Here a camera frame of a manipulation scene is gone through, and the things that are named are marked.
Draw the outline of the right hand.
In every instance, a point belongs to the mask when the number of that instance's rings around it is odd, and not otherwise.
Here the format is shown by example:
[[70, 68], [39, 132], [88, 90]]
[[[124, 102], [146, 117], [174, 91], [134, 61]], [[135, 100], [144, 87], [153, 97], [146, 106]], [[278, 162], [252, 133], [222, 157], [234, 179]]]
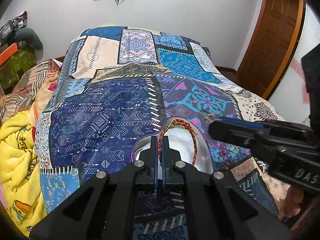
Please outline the right hand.
[[300, 203], [304, 198], [304, 192], [293, 186], [290, 186], [284, 202], [284, 216], [291, 218], [300, 212]]

